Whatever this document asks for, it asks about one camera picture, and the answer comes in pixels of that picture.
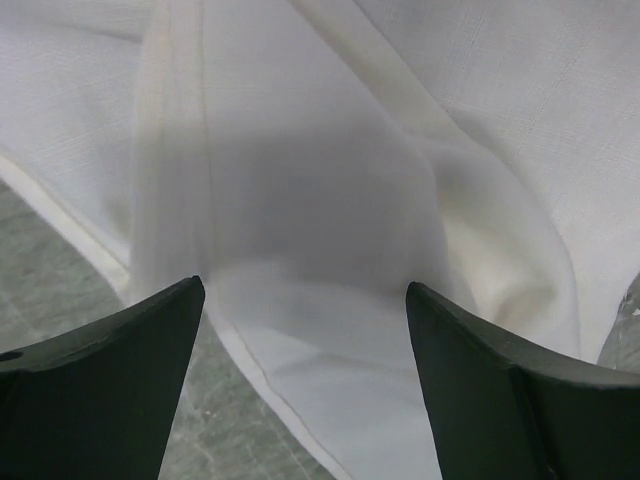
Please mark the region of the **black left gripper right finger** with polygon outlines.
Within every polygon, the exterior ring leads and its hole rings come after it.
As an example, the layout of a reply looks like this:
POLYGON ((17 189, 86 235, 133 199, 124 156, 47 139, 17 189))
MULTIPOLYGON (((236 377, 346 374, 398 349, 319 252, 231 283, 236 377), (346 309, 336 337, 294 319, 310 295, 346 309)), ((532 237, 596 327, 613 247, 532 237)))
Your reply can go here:
POLYGON ((446 479, 635 479, 639 378, 539 346, 420 283, 411 344, 446 479))

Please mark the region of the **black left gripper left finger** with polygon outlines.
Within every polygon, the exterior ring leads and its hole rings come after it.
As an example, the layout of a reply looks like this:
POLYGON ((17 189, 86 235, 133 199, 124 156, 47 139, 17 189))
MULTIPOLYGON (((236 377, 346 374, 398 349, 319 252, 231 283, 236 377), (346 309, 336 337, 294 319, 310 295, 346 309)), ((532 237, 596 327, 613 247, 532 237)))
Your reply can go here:
POLYGON ((185 278, 2 353, 2 478, 158 478, 204 300, 185 278))

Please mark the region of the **white cloth napkin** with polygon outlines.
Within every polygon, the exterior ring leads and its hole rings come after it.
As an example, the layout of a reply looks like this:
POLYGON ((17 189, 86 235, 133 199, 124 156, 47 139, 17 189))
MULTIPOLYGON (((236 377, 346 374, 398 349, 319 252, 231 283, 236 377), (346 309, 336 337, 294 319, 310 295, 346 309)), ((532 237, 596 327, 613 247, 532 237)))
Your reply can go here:
POLYGON ((1 176, 137 300, 198 274, 339 479, 440 479, 417 281, 593 365, 639 274, 635 1, 5 1, 1 176))

